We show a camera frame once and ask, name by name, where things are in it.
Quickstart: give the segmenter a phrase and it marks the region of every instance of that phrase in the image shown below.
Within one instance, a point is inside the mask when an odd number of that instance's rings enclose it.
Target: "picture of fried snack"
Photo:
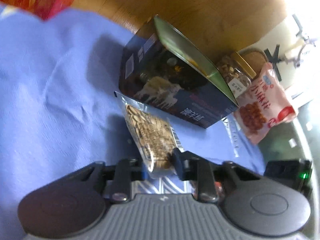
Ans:
[[[257,130],[260,130],[263,124],[267,122],[267,119],[260,111],[257,101],[253,104],[240,107],[239,112],[244,125],[248,127],[252,133],[257,133]]]
[[[143,160],[152,172],[154,169],[169,169],[170,155],[176,147],[170,124],[165,120],[126,105],[127,123],[138,148],[143,153]]]

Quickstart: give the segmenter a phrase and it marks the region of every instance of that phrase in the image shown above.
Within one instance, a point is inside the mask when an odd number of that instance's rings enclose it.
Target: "blue brand logo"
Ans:
[[[265,83],[267,83],[268,85],[271,85],[271,81],[267,76],[263,76],[263,80],[265,81]]]

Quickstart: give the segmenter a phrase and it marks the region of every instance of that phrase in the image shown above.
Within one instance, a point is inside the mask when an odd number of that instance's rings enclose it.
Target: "wooden surface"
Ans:
[[[213,62],[258,41],[286,16],[283,0],[75,0],[73,7],[97,12],[132,32],[159,14]]]

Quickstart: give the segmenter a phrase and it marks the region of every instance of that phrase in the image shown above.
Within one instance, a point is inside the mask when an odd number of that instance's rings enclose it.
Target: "green light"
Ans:
[[[301,179],[308,179],[309,178],[309,174],[308,173],[301,173],[299,177]]]

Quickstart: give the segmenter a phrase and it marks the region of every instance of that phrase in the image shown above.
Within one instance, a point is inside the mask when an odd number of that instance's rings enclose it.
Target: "snack package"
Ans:
[[[117,92],[116,96],[121,97],[121,108],[126,124],[150,177],[157,178],[172,174],[174,168],[170,158],[173,149],[178,147],[183,151],[183,148],[169,122],[148,113],[147,110],[150,107],[143,103]]]
[[[265,63],[259,77],[237,98],[234,116],[249,140],[257,144],[272,126],[292,121],[298,114],[289,102],[272,69]]]

